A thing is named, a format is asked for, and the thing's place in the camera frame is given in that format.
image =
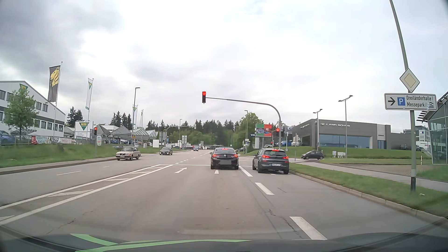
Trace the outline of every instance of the cloud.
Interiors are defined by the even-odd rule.
[[[90,118],[109,122],[134,100],[147,121],[239,119],[244,110],[267,122],[276,112],[294,125],[314,117],[409,128],[409,113],[384,110],[383,93],[405,92],[400,44],[388,1],[4,1],[0,72],[46,93],[48,67],[64,61],[61,96],[84,107],[94,79]],[[396,0],[416,92],[443,94],[448,78],[441,2]]]

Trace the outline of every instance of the car rear window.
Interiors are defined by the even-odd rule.
[[[231,148],[224,148],[224,149],[215,149],[215,154],[221,154],[221,153],[230,153],[234,154],[235,150]]]
[[[264,154],[268,156],[286,156],[284,151],[265,151]]]

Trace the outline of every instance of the dark gray hatchback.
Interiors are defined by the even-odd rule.
[[[261,149],[252,161],[252,170],[258,169],[258,173],[263,171],[283,171],[289,173],[289,159],[284,150]]]

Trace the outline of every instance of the blue p sign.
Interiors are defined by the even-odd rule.
[[[396,99],[398,102],[398,106],[406,106],[406,103],[405,103],[406,100],[404,97],[397,97]]]

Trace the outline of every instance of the flagpole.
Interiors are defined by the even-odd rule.
[[[62,61],[60,62],[60,67],[59,67],[59,81],[58,81],[58,87],[57,87],[57,93],[56,93],[56,104],[55,104],[55,117],[54,117],[54,121],[53,121],[53,139],[52,141],[54,141],[54,137],[55,137],[55,125],[56,125],[56,110],[57,110],[57,97],[59,94],[59,84],[60,84],[60,69],[62,68]]]

